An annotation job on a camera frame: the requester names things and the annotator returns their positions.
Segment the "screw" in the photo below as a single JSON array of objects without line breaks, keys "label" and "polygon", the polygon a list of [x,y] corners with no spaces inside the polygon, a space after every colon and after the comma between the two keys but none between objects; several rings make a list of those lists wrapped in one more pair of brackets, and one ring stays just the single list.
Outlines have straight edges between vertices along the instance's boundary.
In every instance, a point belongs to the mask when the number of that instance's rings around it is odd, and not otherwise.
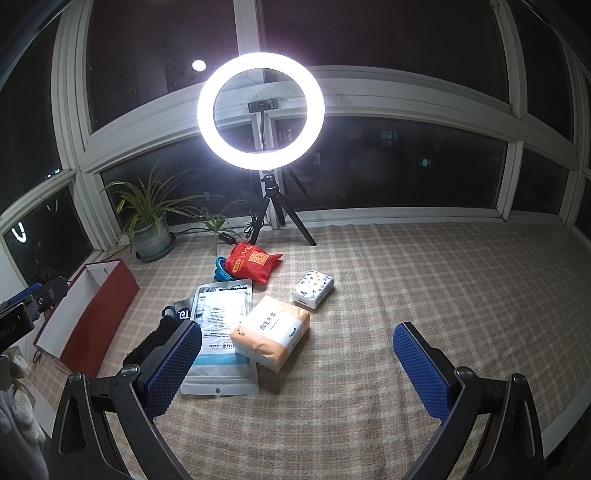
[{"label": "screw", "polygon": [[121,369],[121,375],[124,377],[131,377],[131,375],[135,375],[137,372],[139,372],[139,367],[135,364],[125,365]]},{"label": "screw", "polygon": [[80,372],[72,372],[68,377],[68,382],[76,383],[78,380],[82,378],[82,374]]},{"label": "screw", "polygon": [[525,385],[527,383],[527,379],[521,374],[513,374],[513,382],[518,385]]},{"label": "screw", "polygon": [[468,367],[457,367],[457,375],[460,378],[472,378],[475,373]]}]

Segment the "white tissue pack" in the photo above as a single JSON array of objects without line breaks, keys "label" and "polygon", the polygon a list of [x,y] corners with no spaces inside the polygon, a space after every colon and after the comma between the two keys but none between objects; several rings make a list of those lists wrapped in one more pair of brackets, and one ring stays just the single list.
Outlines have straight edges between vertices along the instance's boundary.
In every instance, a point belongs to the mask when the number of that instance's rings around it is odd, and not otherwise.
[{"label": "white tissue pack", "polygon": [[310,270],[291,289],[291,298],[297,303],[315,309],[334,287],[335,281],[331,276]]}]

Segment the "plaid carpet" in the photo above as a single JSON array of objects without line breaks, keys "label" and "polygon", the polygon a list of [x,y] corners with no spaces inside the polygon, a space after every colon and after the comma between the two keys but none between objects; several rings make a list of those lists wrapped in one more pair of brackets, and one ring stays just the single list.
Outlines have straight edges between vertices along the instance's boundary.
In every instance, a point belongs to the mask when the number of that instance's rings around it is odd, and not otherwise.
[{"label": "plaid carpet", "polygon": [[[591,284],[548,237],[550,227],[436,223],[311,232],[315,248],[294,229],[264,232],[258,242],[285,256],[267,287],[255,287],[255,303],[265,294],[289,301],[290,287],[311,268],[335,278],[336,290],[312,313],[309,335],[283,370],[259,366],[261,391],[252,397],[177,394],[155,421],[194,478],[402,477],[438,426],[392,352],[392,330],[405,320],[457,366],[489,378],[526,375],[542,428],[591,376]],[[102,375],[117,372],[165,305],[212,280],[209,248],[209,238],[185,237],[153,264],[124,256],[141,289]],[[33,372],[56,408],[64,379],[47,358]],[[451,478],[461,477],[483,425]],[[137,470],[120,427],[113,431]]]}]

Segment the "red box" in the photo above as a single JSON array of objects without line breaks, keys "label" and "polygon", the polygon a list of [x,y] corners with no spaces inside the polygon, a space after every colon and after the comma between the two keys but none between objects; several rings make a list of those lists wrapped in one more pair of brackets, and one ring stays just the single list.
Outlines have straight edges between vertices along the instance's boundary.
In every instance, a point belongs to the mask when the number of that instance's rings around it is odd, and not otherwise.
[{"label": "red box", "polygon": [[123,260],[85,265],[33,345],[65,369],[96,378],[137,292],[139,285]]}]

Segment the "ring light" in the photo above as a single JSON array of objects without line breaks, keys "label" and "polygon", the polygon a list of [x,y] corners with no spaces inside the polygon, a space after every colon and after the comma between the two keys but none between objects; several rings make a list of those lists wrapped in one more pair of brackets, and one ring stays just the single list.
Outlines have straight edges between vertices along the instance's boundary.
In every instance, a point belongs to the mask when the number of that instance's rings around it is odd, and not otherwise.
[{"label": "ring light", "polygon": [[[213,106],[223,86],[235,75],[251,69],[273,69],[295,81],[306,99],[308,116],[300,135],[280,150],[248,153],[228,145],[217,130]],[[297,160],[314,144],[324,122],[324,97],[316,79],[295,60],[277,53],[247,53],[219,67],[203,85],[197,103],[197,123],[209,148],[221,159],[250,170],[273,170]]]}]

